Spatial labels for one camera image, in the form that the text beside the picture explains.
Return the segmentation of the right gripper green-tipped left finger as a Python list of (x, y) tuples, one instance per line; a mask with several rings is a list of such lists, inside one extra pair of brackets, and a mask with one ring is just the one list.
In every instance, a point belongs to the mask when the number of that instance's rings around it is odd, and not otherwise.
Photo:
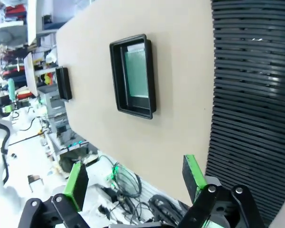
[(87, 228), (89, 225), (79, 214), (83, 210), (88, 174), (82, 162), (73, 165), (63, 193), (42, 201), (27, 200), (19, 220), (19, 228), (54, 228), (62, 224), (66, 228)]

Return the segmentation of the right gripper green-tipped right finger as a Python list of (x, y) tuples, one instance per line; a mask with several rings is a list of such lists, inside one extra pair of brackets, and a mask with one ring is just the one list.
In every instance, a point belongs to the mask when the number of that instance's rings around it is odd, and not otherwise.
[(220, 228), (264, 228), (265, 224), (247, 186), (225, 189), (208, 184), (194, 155), (184, 155), (182, 176), (192, 206), (179, 228), (204, 228), (210, 222)]

